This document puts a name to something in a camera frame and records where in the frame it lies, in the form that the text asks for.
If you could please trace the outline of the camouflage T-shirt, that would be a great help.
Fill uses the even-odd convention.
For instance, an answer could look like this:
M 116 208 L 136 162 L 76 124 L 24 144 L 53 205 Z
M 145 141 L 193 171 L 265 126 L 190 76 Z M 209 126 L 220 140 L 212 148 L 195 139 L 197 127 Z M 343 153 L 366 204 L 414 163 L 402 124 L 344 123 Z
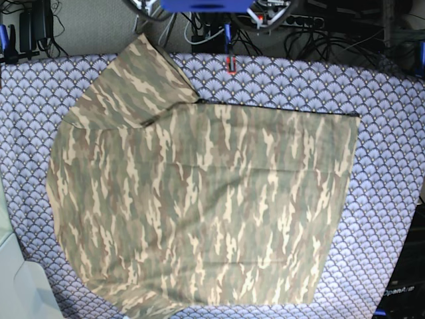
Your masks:
M 82 282 L 130 318 L 307 304 L 360 122 L 202 102 L 140 36 L 60 123 L 46 177 L 57 241 Z

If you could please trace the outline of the red black table clamp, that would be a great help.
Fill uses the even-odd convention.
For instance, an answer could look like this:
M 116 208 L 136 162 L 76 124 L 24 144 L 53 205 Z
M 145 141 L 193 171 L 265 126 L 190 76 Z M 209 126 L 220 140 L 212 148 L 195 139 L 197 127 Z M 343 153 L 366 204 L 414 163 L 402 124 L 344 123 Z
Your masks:
M 226 57 L 226 70 L 227 73 L 231 75 L 236 74 L 236 57 L 235 56 L 227 56 Z

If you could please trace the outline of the black power strip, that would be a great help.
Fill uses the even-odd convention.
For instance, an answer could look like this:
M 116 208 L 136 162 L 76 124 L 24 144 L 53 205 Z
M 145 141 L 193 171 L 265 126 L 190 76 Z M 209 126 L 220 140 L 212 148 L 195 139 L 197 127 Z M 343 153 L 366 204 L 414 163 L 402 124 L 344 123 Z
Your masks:
M 324 29 L 325 20 L 321 17 L 312 17 L 305 15 L 290 15 L 284 22 L 283 26 L 296 27 L 305 29 Z

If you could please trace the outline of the purple fan-pattern table cloth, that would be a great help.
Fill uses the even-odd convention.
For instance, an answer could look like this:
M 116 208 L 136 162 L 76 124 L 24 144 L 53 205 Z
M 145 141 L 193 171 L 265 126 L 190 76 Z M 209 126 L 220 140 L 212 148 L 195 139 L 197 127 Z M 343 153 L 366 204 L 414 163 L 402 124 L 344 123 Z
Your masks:
M 313 302 L 188 308 L 178 318 L 370 318 L 398 261 L 424 182 L 424 83 L 375 70 L 282 58 L 174 54 L 207 100 L 361 117 L 353 174 Z M 1 179 L 11 225 L 66 318 L 119 318 L 90 292 L 54 238 L 45 180 L 58 125 L 110 55 L 1 67 Z

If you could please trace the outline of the blue clamp right edge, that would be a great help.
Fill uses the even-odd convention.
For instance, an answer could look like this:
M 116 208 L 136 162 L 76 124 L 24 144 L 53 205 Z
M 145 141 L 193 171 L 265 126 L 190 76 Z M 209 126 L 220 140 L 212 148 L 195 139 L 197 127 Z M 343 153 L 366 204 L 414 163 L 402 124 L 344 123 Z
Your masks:
M 424 70 L 425 70 L 425 42 L 421 41 L 418 43 L 415 57 L 414 57 L 414 64 L 415 64 L 415 75 L 424 78 Z

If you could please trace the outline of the blue clamp edge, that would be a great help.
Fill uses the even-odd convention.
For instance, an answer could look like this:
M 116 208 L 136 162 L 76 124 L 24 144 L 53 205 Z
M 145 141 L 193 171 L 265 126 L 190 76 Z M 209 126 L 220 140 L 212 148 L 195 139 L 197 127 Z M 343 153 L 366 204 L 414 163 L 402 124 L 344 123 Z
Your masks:
M 415 57 L 414 57 L 414 64 L 415 64 L 415 75 L 424 78 L 424 70 L 425 70 L 425 42 L 421 41 L 418 43 Z
M 18 52 L 16 50 L 16 32 L 15 26 L 1 24 L 1 63 L 5 64 L 17 64 L 19 59 Z

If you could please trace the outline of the light green cloth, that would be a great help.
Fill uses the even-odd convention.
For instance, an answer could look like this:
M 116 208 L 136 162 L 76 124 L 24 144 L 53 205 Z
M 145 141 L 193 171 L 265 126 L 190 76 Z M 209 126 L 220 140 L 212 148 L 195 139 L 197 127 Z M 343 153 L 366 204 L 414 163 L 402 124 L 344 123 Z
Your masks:
M 44 269 L 26 261 L 1 192 L 1 317 L 62 318 Z

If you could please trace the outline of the blue clamp left edge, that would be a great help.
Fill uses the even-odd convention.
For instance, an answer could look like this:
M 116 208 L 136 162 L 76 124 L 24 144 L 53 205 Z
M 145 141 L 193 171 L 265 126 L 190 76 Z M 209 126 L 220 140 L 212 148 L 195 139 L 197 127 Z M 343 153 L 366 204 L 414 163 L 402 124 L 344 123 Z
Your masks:
M 18 52 L 16 50 L 16 32 L 15 26 L 1 24 L 1 63 L 5 64 L 17 64 L 19 59 Z

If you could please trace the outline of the black OpenArm box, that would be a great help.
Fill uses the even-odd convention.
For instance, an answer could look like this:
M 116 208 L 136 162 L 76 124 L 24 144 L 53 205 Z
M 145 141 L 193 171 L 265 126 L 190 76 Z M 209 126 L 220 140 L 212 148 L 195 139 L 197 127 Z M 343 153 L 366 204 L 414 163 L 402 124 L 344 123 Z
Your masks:
M 424 205 L 418 205 L 374 318 L 424 317 Z

